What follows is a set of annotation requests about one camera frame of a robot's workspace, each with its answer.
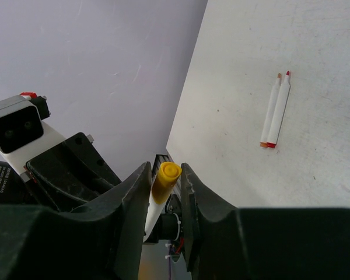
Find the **camera lens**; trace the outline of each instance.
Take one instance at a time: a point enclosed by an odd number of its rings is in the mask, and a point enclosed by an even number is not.
[[[6,139],[11,139],[14,136],[14,131],[12,130],[7,130],[4,133]]]
[[[25,129],[30,130],[33,127],[33,123],[31,121],[26,121],[24,127]]]

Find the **red marker end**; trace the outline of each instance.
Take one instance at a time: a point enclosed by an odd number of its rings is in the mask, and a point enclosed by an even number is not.
[[[267,147],[269,147],[269,148],[275,148],[276,147],[276,144],[274,144],[274,143],[267,143]]]

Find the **stain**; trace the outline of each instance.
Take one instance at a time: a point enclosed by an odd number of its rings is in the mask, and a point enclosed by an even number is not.
[[[341,189],[350,194],[350,189],[347,186],[341,184]]]

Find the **red marker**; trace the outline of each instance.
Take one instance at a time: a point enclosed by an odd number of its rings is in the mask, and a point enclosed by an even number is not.
[[[269,129],[267,146],[269,148],[276,147],[276,143],[279,138],[279,132],[281,127],[281,122],[284,117],[286,101],[288,99],[289,90],[291,85],[289,84],[289,75],[288,71],[284,77],[284,81],[281,83],[278,100],[276,102],[274,116],[272,117],[271,128]]]

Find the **white marker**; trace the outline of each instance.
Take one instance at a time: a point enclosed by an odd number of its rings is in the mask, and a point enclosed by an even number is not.
[[[274,116],[272,117],[271,128],[269,129],[267,138],[267,146],[269,148],[276,147],[276,143],[278,142],[281,122],[284,117],[286,101],[288,99],[289,90],[291,89],[291,85],[289,84],[289,75],[290,72],[288,71],[284,77],[283,83],[280,86]]]
[[[261,147],[263,148],[267,148],[267,138],[268,138],[268,133],[270,132],[269,128],[271,127],[272,117],[274,116],[276,101],[278,100],[280,82],[281,82],[281,74],[279,73],[275,81],[275,84],[271,90],[271,96],[269,97],[266,119],[264,120],[263,131],[261,136]]]

